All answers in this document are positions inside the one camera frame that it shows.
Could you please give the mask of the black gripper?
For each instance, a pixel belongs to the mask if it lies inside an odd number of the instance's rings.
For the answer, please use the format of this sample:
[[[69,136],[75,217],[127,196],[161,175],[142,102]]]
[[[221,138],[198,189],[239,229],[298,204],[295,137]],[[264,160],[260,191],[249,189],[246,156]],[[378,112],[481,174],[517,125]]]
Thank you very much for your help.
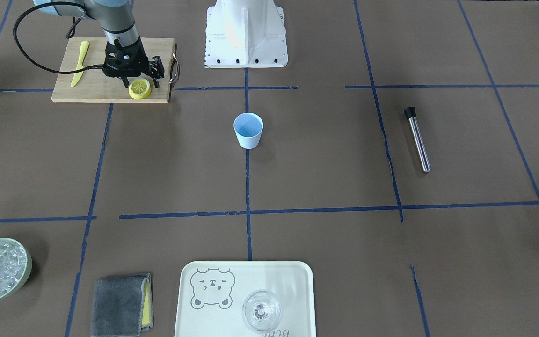
[[[120,40],[107,42],[105,53],[102,71],[107,77],[121,79],[124,87],[128,88],[130,78],[144,74],[152,79],[155,88],[159,88],[159,79],[165,76],[165,68],[160,56],[149,58],[145,54],[141,40],[127,46],[122,46]]]

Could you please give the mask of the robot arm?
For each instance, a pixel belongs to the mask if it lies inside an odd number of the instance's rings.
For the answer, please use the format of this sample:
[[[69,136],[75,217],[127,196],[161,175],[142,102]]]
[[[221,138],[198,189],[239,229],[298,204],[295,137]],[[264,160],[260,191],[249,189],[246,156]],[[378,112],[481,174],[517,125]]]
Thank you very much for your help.
[[[149,58],[144,51],[141,36],[137,30],[132,8],[128,0],[35,0],[34,6],[22,13],[13,27],[13,38],[17,47],[32,64],[55,73],[62,71],[49,69],[28,56],[17,38],[17,29],[22,19],[34,11],[41,11],[55,16],[73,17],[70,30],[84,20],[99,21],[105,33],[105,61],[103,64],[68,71],[77,74],[86,70],[102,70],[107,77],[121,79],[124,86],[129,86],[129,78],[147,75],[156,88],[165,75],[165,69],[159,56]]]

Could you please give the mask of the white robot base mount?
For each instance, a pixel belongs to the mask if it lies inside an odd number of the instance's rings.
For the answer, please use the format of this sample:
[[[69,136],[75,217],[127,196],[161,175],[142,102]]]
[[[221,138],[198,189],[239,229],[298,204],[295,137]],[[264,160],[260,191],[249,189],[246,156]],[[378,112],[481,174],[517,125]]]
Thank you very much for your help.
[[[206,68],[287,66],[284,11],[273,0],[218,0],[206,19]]]

